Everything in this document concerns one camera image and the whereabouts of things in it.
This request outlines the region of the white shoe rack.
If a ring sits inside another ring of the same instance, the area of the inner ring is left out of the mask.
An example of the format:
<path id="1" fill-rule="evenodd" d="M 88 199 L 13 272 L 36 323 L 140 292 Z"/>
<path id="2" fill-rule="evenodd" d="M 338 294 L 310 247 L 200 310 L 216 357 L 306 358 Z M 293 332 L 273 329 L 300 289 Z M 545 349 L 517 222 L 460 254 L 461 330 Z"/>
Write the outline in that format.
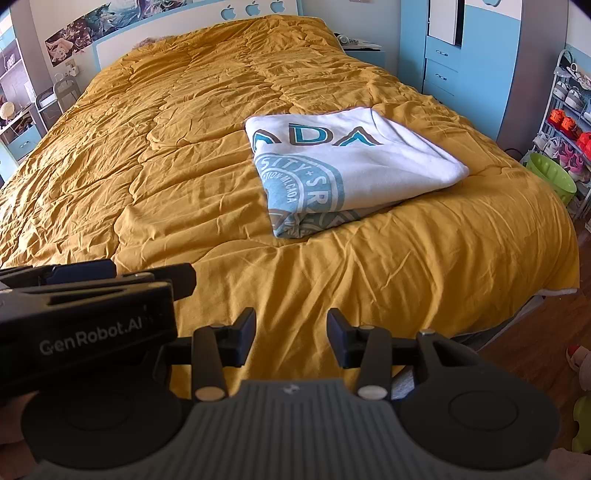
<path id="1" fill-rule="evenodd" d="M 549 98 L 529 154 L 543 154 L 566 170 L 577 186 L 567 207 L 573 219 L 590 210 L 590 74 L 576 62 L 574 51 L 559 54 Z"/>

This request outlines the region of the green plastic basket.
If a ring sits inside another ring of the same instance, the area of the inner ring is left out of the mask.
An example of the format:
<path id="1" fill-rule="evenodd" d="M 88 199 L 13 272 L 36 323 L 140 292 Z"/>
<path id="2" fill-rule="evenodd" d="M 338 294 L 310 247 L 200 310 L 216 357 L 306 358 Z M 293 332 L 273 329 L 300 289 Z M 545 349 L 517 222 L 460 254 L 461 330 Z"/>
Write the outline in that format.
<path id="1" fill-rule="evenodd" d="M 543 154 L 531 152 L 526 168 L 545 180 L 565 206 L 569 205 L 577 192 L 577 186 L 569 173 L 558 163 Z"/>

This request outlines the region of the white bookshelf desk unit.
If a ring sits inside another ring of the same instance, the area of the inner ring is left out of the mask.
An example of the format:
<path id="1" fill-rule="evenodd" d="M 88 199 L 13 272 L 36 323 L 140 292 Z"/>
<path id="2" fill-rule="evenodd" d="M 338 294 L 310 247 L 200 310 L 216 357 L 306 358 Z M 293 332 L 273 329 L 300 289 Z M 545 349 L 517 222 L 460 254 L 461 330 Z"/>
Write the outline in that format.
<path id="1" fill-rule="evenodd" d="M 44 133 L 36 92 L 9 9 L 1 13 L 1 186 L 14 176 Z"/>

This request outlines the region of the white blue bed headboard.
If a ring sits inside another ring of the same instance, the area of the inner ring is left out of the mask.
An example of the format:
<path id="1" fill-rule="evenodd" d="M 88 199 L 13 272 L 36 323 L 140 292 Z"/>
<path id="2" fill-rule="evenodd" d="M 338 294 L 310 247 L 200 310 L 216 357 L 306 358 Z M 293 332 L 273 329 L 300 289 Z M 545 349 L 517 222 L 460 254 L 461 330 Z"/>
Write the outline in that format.
<path id="1" fill-rule="evenodd" d="M 197 1 L 162 11 L 105 35 L 92 44 L 97 71 L 110 66 L 146 38 L 176 36 L 218 23 L 254 19 L 266 15 L 303 15 L 303 2 L 288 1 Z"/>

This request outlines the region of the blue white wardrobe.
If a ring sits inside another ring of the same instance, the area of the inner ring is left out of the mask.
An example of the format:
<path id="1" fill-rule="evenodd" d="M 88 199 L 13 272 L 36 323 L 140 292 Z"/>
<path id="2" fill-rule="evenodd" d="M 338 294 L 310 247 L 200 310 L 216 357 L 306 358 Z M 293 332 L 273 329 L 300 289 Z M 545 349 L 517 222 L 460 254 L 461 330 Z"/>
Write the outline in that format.
<path id="1" fill-rule="evenodd" d="M 398 78 L 467 118 L 504 150 L 538 133 L 566 45 L 566 1 L 400 4 Z"/>

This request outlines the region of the white Nevada sweatshirt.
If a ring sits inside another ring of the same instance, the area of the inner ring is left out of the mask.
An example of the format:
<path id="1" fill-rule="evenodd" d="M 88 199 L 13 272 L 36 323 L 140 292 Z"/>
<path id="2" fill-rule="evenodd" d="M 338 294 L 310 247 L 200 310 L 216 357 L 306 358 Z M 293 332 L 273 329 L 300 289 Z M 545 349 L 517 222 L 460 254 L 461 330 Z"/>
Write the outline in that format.
<path id="1" fill-rule="evenodd" d="M 367 107 L 245 122 L 273 234 L 300 239 L 449 188 L 468 167 Z"/>

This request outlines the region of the blue nightstand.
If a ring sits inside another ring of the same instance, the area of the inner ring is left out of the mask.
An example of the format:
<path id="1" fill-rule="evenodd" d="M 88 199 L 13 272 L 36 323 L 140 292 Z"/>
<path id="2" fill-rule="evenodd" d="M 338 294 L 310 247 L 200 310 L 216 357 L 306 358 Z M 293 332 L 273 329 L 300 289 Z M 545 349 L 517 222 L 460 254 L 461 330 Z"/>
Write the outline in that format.
<path id="1" fill-rule="evenodd" d="M 386 68 L 386 52 L 379 44 L 349 38 L 348 36 L 335 32 L 335 38 L 338 39 L 342 50 L 349 56 L 381 68 Z"/>

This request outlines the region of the anime wall poster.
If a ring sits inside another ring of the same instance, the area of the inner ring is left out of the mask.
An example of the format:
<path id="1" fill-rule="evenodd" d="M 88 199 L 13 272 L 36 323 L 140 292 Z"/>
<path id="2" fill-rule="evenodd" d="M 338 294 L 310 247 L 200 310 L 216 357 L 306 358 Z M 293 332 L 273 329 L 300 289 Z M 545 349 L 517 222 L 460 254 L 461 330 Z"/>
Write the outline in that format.
<path id="1" fill-rule="evenodd" d="M 105 35 L 156 13 L 197 1 L 102 1 L 43 41 L 51 66 L 61 66 L 78 54 L 90 53 Z"/>

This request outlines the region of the grey folding chair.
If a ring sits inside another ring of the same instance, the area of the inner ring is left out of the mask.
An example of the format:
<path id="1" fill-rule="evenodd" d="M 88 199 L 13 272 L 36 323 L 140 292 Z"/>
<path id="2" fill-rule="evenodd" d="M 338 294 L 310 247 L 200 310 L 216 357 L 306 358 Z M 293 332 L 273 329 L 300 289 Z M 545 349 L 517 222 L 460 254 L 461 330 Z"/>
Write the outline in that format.
<path id="1" fill-rule="evenodd" d="M 66 75 L 36 97 L 36 109 L 46 131 L 76 103 L 80 95 L 76 80 Z"/>

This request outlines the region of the mustard yellow quilt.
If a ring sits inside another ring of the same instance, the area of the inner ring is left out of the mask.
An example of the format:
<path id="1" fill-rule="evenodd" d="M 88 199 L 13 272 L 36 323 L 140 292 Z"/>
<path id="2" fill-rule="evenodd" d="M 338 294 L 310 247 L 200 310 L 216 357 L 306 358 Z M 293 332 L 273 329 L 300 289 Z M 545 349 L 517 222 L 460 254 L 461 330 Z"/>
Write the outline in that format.
<path id="1" fill-rule="evenodd" d="M 469 168 L 459 184 L 301 240 L 274 237 L 245 121 L 366 107 Z M 494 328 L 575 292 L 579 247 L 551 187 L 467 119 L 339 49 L 321 20 L 233 21 L 136 49 L 100 72 L 1 191 L 1 263 L 187 262 L 181 335 L 256 309 L 243 379 L 341 375 L 332 307 L 412 337 Z"/>

